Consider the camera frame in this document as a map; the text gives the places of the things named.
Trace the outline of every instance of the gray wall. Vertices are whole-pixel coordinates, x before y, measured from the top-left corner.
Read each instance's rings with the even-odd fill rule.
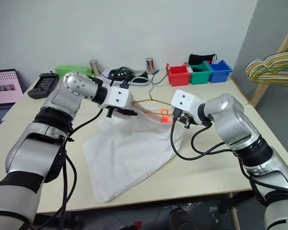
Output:
[[[232,77],[250,99],[257,84],[244,68],[275,53],[288,32],[288,0],[258,0]],[[288,88],[270,86],[256,110],[288,151]]]

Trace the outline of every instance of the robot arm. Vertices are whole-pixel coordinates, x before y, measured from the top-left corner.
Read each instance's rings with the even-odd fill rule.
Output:
[[[227,93],[203,102],[181,90],[175,92],[171,104],[175,108],[174,119],[182,121],[185,128],[214,122],[219,136],[253,178],[250,182],[258,201],[267,206],[266,229],[288,230],[288,191],[255,183],[288,189],[288,166],[243,113],[243,106]]]
[[[0,182],[0,230],[31,226],[43,183],[58,177],[65,161],[65,142],[72,130],[82,99],[102,109],[128,112],[132,95],[127,89],[103,87],[84,74],[70,72],[59,90],[53,91],[10,150],[6,177]]]

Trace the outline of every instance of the laptop screen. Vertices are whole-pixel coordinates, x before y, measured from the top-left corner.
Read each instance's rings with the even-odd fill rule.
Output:
[[[0,104],[15,103],[22,95],[16,70],[0,70]]]

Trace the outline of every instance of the teal bin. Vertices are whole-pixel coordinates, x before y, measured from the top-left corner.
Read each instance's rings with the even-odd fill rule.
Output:
[[[193,73],[191,75],[191,84],[206,84],[209,81],[212,69],[207,61],[203,61],[200,65],[190,66]]]

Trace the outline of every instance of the metal cup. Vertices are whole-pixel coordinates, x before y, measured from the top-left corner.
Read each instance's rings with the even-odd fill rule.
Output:
[[[92,74],[95,77],[100,77],[102,71],[101,71],[100,66],[98,64],[98,61],[97,60],[90,60],[90,66],[91,66]]]
[[[146,58],[146,72],[147,74],[155,73],[154,60],[152,57]]]

